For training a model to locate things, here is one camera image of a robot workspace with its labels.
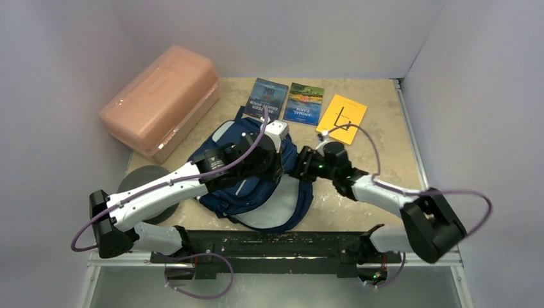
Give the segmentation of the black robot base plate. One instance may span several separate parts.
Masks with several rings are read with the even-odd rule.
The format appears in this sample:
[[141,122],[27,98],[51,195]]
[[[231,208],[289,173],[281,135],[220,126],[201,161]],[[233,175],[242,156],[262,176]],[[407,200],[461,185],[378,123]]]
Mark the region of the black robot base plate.
[[218,273],[328,274],[381,282],[387,267],[400,264],[397,252],[361,251],[365,232],[286,232],[189,230],[185,245],[172,257],[153,252],[153,264],[189,270],[174,279],[214,279]]

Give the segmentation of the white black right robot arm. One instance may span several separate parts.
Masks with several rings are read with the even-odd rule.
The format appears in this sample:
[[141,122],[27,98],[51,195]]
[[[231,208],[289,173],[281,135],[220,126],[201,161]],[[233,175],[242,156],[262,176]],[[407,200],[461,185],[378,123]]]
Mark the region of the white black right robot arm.
[[468,235],[441,191],[403,192],[390,187],[354,167],[340,142],[329,142],[321,150],[303,147],[289,174],[306,182],[330,180],[341,196],[374,205],[402,220],[402,227],[377,225],[363,233],[360,252],[368,261],[387,252],[411,252],[434,264]]

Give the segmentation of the Animal Farm paperback book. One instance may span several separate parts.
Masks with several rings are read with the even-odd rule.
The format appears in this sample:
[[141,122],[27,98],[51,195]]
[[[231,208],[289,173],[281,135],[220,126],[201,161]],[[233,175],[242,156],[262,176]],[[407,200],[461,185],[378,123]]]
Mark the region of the Animal Farm paperback book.
[[283,120],[317,126],[324,91],[320,87],[292,83]]

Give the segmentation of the Nineteen Eighty-Four paperback book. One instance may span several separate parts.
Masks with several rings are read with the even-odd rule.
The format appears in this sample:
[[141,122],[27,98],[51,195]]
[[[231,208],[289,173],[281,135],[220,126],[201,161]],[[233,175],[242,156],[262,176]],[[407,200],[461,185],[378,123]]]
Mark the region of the Nineteen Eighty-Four paperback book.
[[289,87],[287,85],[257,78],[244,108],[244,113],[260,117],[264,107],[268,109],[270,121],[278,119]]

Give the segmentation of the yellow paperback book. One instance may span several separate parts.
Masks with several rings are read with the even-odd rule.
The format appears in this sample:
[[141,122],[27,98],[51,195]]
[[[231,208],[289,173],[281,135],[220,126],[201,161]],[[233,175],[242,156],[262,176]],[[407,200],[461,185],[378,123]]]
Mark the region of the yellow paperback book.
[[362,103],[335,94],[325,110],[316,131],[318,133],[327,131],[331,138],[351,145],[357,134],[357,129],[344,125],[355,124],[359,126],[367,109],[368,107]]

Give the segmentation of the navy blue student backpack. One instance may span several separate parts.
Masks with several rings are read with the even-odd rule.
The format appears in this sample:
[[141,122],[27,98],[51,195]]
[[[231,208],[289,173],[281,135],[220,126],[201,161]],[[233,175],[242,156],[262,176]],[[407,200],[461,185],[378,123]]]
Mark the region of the navy blue student backpack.
[[[208,149],[237,143],[243,133],[257,133],[259,121],[243,117],[240,107],[235,119],[224,122],[189,157],[193,160]],[[293,229],[306,215],[314,198],[313,184],[284,174],[277,184],[258,178],[245,179],[235,186],[198,196],[198,202],[219,218],[264,233]]]

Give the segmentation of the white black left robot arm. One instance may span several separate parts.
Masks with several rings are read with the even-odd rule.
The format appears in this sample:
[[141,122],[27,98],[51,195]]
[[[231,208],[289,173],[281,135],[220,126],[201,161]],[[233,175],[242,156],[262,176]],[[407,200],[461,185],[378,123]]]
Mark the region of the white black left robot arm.
[[130,250],[168,255],[175,262],[191,256],[191,245],[180,227],[145,223],[152,214],[175,203],[229,189],[243,180],[258,178],[275,183],[283,173],[282,138],[251,133],[225,148],[211,148],[176,171],[140,187],[108,194],[99,189],[89,196],[94,249],[103,259]]

